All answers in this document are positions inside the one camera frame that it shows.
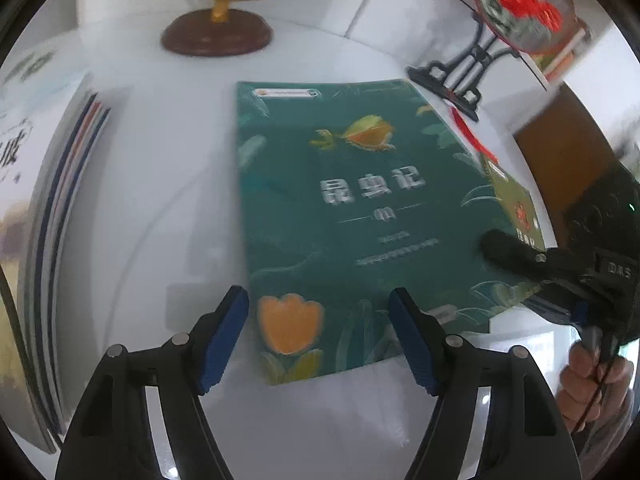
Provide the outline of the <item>person's right hand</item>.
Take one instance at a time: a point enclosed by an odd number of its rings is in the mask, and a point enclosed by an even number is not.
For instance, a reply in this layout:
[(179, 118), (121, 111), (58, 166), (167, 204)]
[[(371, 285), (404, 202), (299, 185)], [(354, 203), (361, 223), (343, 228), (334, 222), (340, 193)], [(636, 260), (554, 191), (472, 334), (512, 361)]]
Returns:
[(583, 430), (590, 422), (609, 422), (629, 400), (634, 364), (616, 356), (610, 367), (603, 390), (598, 392), (608, 364), (600, 364), (599, 356), (589, 352), (580, 341), (570, 347), (555, 396), (569, 432)]

